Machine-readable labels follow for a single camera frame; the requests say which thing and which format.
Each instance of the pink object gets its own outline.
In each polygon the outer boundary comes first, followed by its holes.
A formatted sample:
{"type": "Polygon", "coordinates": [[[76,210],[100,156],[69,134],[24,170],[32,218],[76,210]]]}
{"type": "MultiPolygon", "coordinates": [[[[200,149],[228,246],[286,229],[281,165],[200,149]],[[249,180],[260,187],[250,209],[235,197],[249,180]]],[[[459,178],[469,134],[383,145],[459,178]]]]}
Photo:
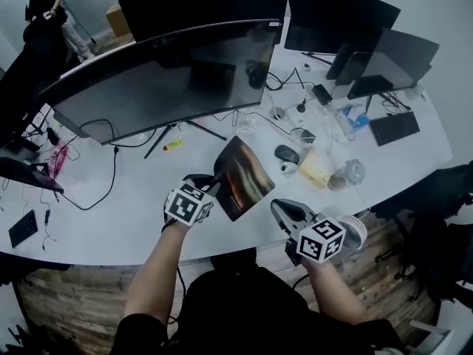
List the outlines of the pink object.
{"type": "Polygon", "coordinates": [[[67,147],[64,147],[64,145],[64,142],[59,141],[56,147],[54,148],[54,151],[52,152],[51,158],[47,162],[47,171],[50,174],[50,177],[53,179],[57,178],[59,172],[62,169],[64,161],[66,160],[67,152],[69,149],[67,147]]]}

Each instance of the white pants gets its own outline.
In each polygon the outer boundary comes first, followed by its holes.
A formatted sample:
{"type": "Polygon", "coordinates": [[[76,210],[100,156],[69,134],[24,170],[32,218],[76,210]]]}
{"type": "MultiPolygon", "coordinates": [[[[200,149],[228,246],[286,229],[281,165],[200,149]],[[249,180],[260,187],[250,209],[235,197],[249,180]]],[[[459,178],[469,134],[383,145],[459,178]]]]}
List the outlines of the white pants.
{"type": "Polygon", "coordinates": [[[62,24],[62,33],[67,42],[72,46],[74,50],[77,50],[79,56],[85,60],[94,58],[94,55],[90,52],[90,49],[84,42],[84,40],[79,36],[79,33],[74,29],[69,17],[67,21],[62,24]]]}

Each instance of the black keyboard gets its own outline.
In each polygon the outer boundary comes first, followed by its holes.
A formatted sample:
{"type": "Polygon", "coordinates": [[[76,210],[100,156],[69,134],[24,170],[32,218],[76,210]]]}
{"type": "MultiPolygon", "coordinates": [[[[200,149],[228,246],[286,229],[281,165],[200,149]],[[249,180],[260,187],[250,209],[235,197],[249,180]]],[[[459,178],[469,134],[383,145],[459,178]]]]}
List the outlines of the black keyboard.
{"type": "Polygon", "coordinates": [[[420,132],[419,125],[412,112],[371,120],[370,127],[378,146],[383,146],[420,132]]]}
{"type": "Polygon", "coordinates": [[[8,230],[12,247],[15,248],[21,242],[31,237],[38,231],[36,225],[35,212],[32,210],[20,219],[13,227],[8,230]]]}

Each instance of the black and white marker cube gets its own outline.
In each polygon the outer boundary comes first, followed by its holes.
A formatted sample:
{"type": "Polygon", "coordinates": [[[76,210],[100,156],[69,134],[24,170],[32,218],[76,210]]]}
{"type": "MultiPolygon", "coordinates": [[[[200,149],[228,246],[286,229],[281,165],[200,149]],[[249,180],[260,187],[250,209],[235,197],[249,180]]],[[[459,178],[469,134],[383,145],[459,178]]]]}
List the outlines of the black and white marker cube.
{"type": "Polygon", "coordinates": [[[312,223],[299,232],[297,253],[323,263],[341,250],[345,229],[333,218],[312,223]]]}
{"type": "Polygon", "coordinates": [[[164,212],[180,222],[192,226],[204,221],[214,205],[214,198],[182,181],[166,201],[164,212]]]}

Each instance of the black monitor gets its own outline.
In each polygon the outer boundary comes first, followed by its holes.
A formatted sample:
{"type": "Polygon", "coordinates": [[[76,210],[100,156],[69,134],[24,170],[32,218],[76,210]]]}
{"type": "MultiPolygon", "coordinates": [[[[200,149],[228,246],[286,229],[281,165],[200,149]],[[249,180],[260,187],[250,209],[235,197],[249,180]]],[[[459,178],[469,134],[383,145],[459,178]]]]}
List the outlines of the black monitor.
{"type": "Polygon", "coordinates": [[[343,44],[374,46],[400,12],[379,0],[290,0],[285,48],[336,54],[343,44]]]}
{"type": "Polygon", "coordinates": [[[62,187],[50,178],[49,175],[39,172],[35,166],[27,165],[12,158],[0,158],[0,176],[30,186],[64,193],[62,187]]]}
{"type": "Polygon", "coordinates": [[[261,103],[281,30],[261,20],[162,35],[90,61],[41,98],[102,144],[251,107],[261,103]]]}
{"type": "Polygon", "coordinates": [[[349,99],[414,87],[431,69],[439,45],[385,29],[349,99]]]}
{"type": "Polygon", "coordinates": [[[120,0],[136,41],[233,21],[283,20],[287,0],[120,0]]]}

